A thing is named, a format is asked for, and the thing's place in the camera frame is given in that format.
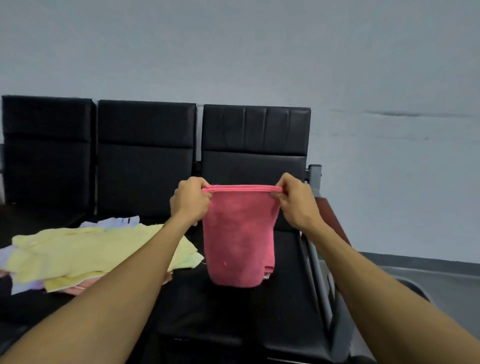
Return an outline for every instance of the brown armrest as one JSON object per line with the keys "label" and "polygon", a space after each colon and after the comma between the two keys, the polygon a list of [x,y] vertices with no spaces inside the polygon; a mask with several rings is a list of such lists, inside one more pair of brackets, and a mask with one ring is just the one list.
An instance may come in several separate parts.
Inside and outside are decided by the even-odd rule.
{"label": "brown armrest", "polygon": [[317,202],[318,211],[320,212],[320,216],[322,217],[322,219],[324,219],[327,225],[330,226],[340,236],[340,238],[342,238],[349,245],[351,245],[350,241],[348,241],[347,235],[345,234],[342,226],[340,225],[340,222],[338,222],[335,213],[330,207],[328,200],[325,197],[316,197],[315,201]]}

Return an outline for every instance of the forearm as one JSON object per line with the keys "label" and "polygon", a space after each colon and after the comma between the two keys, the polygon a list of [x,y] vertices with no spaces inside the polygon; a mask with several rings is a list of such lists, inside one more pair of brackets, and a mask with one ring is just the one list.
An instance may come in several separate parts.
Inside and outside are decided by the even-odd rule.
{"label": "forearm", "polygon": [[480,342],[322,224],[307,236],[380,363],[480,363]]}
{"label": "forearm", "polygon": [[1,363],[124,363],[189,228],[171,218],[141,249],[30,330]]}

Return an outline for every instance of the stack of clothing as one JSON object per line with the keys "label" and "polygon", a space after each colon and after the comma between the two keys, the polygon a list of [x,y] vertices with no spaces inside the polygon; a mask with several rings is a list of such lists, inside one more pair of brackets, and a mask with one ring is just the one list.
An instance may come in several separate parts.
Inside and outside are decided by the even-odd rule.
{"label": "stack of clothing", "polygon": [[[146,226],[139,218],[85,222],[77,229],[48,229],[18,235],[0,249],[0,274],[12,278],[12,294],[30,289],[78,295],[127,259],[163,226]],[[182,237],[168,272],[195,268],[203,260]]]}

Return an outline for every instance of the person's left hand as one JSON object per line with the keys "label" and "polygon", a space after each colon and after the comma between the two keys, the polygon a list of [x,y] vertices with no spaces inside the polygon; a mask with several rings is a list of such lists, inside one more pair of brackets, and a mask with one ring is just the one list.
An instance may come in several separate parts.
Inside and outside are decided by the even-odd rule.
{"label": "person's left hand", "polygon": [[194,224],[207,213],[212,194],[202,193],[202,188],[208,182],[201,177],[190,177],[180,181],[178,188],[170,198],[170,212],[172,216],[182,216]]}

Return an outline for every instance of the wall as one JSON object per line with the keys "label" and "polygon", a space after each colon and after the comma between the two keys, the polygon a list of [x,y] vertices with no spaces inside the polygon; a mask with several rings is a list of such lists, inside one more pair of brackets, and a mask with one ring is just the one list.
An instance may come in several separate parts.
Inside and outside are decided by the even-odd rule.
{"label": "wall", "polygon": [[0,93],[310,106],[308,162],[359,250],[480,263],[479,15],[476,0],[3,1]]}

